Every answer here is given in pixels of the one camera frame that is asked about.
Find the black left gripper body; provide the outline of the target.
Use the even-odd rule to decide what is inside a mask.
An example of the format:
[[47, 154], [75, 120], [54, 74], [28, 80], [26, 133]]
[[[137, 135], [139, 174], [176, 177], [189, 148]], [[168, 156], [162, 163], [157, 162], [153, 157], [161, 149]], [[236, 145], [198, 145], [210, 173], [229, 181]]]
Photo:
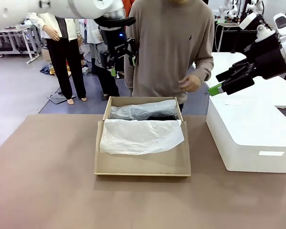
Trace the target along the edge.
[[106, 45], [106, 51], [126, 51], [128, 42], [125, 27], [107, 28], [100, 26], [100, 33]]

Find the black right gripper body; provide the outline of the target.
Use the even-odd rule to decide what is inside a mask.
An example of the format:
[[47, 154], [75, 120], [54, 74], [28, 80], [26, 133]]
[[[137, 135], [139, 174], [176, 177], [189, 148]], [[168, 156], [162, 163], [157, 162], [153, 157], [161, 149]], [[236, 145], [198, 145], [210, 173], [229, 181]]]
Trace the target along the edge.
[[276, 33], [259, 42], [253, 42], [244, 49], [246, 61], [250, 64], [249, 75], [264, 79], [286, 73], [286, 61], [281, 53], [281, 43]]

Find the person's left hand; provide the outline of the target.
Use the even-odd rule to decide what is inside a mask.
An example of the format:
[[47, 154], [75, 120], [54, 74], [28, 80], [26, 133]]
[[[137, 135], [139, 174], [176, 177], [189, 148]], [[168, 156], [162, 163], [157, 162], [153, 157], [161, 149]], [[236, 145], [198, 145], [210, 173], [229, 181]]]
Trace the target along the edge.
[[179, 81], [180, 88], [184, 92], [196, 92], [202, 86], [201, 79], [196, 74], [189, 74], [185, 78]]

